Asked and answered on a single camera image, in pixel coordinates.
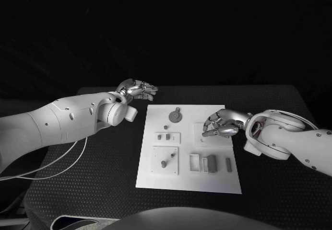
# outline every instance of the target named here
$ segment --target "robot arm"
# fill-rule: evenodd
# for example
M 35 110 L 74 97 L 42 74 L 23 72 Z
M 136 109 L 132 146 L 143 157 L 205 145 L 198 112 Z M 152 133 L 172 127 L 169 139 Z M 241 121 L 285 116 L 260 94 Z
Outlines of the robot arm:
M 261 153 L 277 160 L 289 159 L 290 154 L 312 169 L 332 176 L 332 131 L 305 131 L 305 121 L 279 111 L 267 110 L 256 116 L 221 109 L 205 121 L 202 136 L 237 134 L 246 130 L 246 151 L 257 156 Z
M 127 99 L 153 100 L 158 91 L 155 86 L 145 85 L 129 79 L 120 92 L 61 98 L 29 113 L 0 118 L 0 173 L 33 150 L 75 142 L 117 126 L 123 119 L 133 121 L 137 110 L 127 105 Z

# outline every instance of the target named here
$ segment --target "dark table surface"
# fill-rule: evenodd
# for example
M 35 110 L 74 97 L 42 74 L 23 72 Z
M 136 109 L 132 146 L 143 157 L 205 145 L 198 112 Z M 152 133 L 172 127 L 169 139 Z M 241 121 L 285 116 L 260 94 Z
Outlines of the dark table surface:
M 246 134 L 233 137 L 243 194 L 136 188 L 136 176 L 149 104 L 224 104 L 253 114 L 266 109 L 289 111 L 313 120 L 299 92 L 290 85 L 163 86 L 155 101 L 134 100 L 134 122 L 103 129 L 88 138 L 85 153 L 59 176 L 35 181 L 26 195 L 33 229 L 49 229 L 61 215 L 120 219 L 159 207 L 201 207 L 243 215 L 283 229 L 332 229 L 332 178 L 298 159 L 279 161 L 246 152 Z M 82 88 L 78 94 L 110 92 L 116 87 Z M 43 164 L 72 144 L 51 146 Z M 64 159 L 36 177 L 62 171 L 84 147 L 81 140 Z

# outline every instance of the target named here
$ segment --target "white cable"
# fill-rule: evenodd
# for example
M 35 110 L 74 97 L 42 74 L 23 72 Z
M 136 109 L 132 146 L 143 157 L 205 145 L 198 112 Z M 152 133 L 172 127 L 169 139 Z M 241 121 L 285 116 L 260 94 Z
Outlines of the white cable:
M 58 174 L 55 174 L 54 176 L 42 177 L 42 178 L 30 178 L 30 177 L 23 177 L 23 176 L 20 176 L 19 178 L 20 178 L 20 179 L 28 179 L 28 180 L 45 180 L 45 179 L 49 179 L 49 178 L 58 176 L 58 175 L 62 174 L 62 173 L 74 166 L 74 164 L 78 162 L 78 160 L 80 160 L 80 158 L 81 158 L 81 156 L 82 156 L 82 154 L 84 154 L 84 150 L 85 150 L 85 147 L 82 148 L 82 152 L 81 152 L 81 154 L 80 154 L 80 157 L 78 157 L 78 159 L 75 160 L 75 162 L 72 163 L 72 165 L 71 165 L 64 171 L 61 171 Z
M 16 176 L 5 176 L 5 177 L 0 177 L 0 181 L 6 181 L 6 180 L 10 180 L 10 179 L 15 179 L 15 178 L 19 178 L 30 173 L 35 173 L 36 171 L 45 169 L 46 167 L 49 167 L 54 163 L 56 163 L 64 157 L 65 155 L 69 153 L 71 149 L 74 148 L 74 146 L 77 145 L 78 142 L 74 143 L 74 145 L 71 146 L 71 148 L 68 149 L 68 151 L 65 152 L 65 154 L 55 160 L 52 161 L 49 164 L 46 164 L 43 167 L 41 167 L 39 169 L 30 171 L 30 172 L 26 172 L 23 174 L 19 174 Z
M 293 113 L 290 113 L 290 112 L 286 112 L 286 111 L 283 111 L 283 110 L 270 110 L 270 112 L 274 112 L 274 111 L 277 111 L 277 112 L 280 112 L 280 113 L 285 113 L 285 114 L 287 114 L 287 115 L 290 115 L 292 117 L 295 117 L 295 118 L 298 118 L 300 121 L 303 121 L 313 129 L 318 129 L 318 127 L 316 127 L 316 125 L 308 120 L 308 119 L 305 119 L 302 116 L 299 116 L 299 115 L 296 115 L 296 114 L 293 114 Z

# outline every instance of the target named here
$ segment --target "robotic hand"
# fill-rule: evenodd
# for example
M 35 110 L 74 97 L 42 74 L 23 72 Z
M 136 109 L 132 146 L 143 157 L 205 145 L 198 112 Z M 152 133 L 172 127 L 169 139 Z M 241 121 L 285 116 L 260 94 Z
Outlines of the robotic hand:
M 127 104 L 153 100 L 158 87 L 127 79 L 116 92 L 61 98 L 38 110 L 0 118 L 0 173 L 10 163 L 33 150 L 75 142 L 101 129 L 133 121 L 137 110 Z
M 305 123 L 313 130 L 305 131 Z M 332 131 L 318 129 L 303 117 L 279 110 L 266 110 L 253 116 L 221 109 L 212 114 L 202 128 L 202 136 L 234 136 L 246 130 L 247 143 L 244 150 L 261 153 L 277 160 L 289 159 L 290 154 L 302 164 L 332 176 Z

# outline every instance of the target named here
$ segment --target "table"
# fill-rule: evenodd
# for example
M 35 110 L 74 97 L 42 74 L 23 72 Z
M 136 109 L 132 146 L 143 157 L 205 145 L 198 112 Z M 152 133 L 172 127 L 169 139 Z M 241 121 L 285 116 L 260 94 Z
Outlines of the table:
M 78 94 L 116 87 L 81 88 Z M 49 229 L 61 215 L 120 219 L 159 207 L 221 210 L 283 229 L 331 229 L 332 178 L 305 167 L 293 156 L 279 161 L 243 150 L 246 134 L 233 137 L 243 195 L 136 188 L 147 104 L 224 104 L 253 114 L 266 109 L 289 111 L 313 121 L 303 99 L 290 85 L 162 86 L 153 102 L 134 100 L 134 122 L 103 129 L 88 138 L 77 165 L 59 176 L 35 181 L 26 194 L 33 229 Z M 51 146 L 43 164 L 71 144 Z M 72 153 L 36 177 L 56 174 L 75 161 Z

